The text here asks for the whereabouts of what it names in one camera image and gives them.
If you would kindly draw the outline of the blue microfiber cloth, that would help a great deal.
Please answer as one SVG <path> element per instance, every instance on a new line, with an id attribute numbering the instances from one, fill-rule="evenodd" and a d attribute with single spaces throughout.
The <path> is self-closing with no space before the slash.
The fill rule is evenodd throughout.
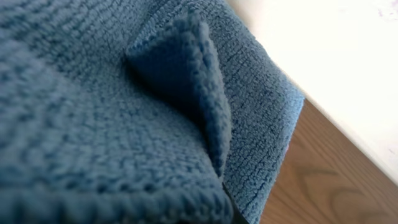
<path id="1" fill-rule="evenodd" d="M 225 1 L 2 1 L 2 223 L 257 223 L 303 95 Z"/>

